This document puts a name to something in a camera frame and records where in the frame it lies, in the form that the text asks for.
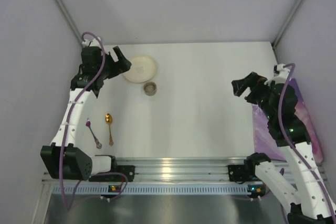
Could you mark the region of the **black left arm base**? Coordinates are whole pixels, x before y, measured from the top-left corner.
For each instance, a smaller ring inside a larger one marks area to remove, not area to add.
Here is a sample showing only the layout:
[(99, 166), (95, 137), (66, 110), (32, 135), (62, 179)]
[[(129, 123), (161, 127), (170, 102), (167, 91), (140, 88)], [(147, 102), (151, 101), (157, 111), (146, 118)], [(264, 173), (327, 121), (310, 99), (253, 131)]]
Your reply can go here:
[[(118, 165), (116, 173), (126, 175), (128, 182), (133, 182), (135, 176), (134, 165)], [(120, 175), (95, 175), (89, 178), (90, 182), (122, 182), (125, 181), (124, 177)]]

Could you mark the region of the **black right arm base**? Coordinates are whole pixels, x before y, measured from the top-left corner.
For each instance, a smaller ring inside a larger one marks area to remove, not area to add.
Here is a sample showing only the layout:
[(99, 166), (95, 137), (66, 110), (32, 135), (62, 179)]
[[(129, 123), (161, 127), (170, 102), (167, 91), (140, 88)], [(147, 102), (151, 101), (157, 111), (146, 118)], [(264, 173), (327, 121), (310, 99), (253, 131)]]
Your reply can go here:
[(258, 181), (258, 178), (253, 176), (244, 165), (228, 165), (229, 181), (237, 184), (245, 182)]

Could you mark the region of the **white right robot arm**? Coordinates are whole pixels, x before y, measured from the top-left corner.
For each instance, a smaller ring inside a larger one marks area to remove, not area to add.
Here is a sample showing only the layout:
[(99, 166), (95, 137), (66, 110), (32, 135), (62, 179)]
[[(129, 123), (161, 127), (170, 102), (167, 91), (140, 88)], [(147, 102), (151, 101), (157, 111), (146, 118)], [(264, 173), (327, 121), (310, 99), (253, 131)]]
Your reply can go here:
[(275, 169), (265, 153), (246, 157), (248, 172), (261, 180), (280, 202), (288, 223), (335, 223), (335, 202), (327, 191), (312, 151), (305, 124), (296, 115), (298, 97), (289, 84), (294, 63), (274, 66), (270, 79), (251, 72), (231, 82), (233, 94), (258, 106), (267, 118), (267, 129), (283, 154), (295, 184)]

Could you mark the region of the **purple Elsa placemat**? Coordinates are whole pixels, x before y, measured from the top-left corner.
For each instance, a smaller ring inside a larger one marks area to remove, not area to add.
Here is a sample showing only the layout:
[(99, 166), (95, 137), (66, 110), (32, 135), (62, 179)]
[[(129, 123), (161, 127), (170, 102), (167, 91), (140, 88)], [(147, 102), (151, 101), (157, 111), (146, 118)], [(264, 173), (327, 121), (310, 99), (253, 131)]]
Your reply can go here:
[[(323, 162), (323, 153), (319, 139), (315, 133), (310, 115), (306, 108), (305, 102), (301, 95), (300, 89), (295, 79), (291, 79), (289, 84), (295, 89), (298, 103), (296, 105), (296, 116), (305, 124), (309, 136), (311, 138), (312, 152), (317, 164)], [(257, 106), (252, 105), (253, 109), (253, 124), (254, 124), (254, 147), (255, 152), (265, 153), (269, 158), (284, 161), (281, 151), (278, 149), (276, 142), (268, 132), (267, 118), (263, 111)]]

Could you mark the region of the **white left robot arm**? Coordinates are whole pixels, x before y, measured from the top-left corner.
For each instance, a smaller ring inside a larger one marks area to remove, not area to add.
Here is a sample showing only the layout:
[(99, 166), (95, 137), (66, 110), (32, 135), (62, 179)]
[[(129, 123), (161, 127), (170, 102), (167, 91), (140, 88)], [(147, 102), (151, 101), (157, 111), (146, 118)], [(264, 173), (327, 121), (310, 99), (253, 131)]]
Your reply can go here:
[(131, 69), (131, 62), (121, 49), (115, 46), (113, 51), (117, 61), (110, 53), (104, 55), (99, 46), (84, 47), (81, 51), (82, 63), (70, 83), (64, 118), (51, 143), (40, 151), (53, 179), (88, 180), (98, 173), (117, 171), (114, 156), (94, 155), (83, 150), (86, 121), (104, 81)]

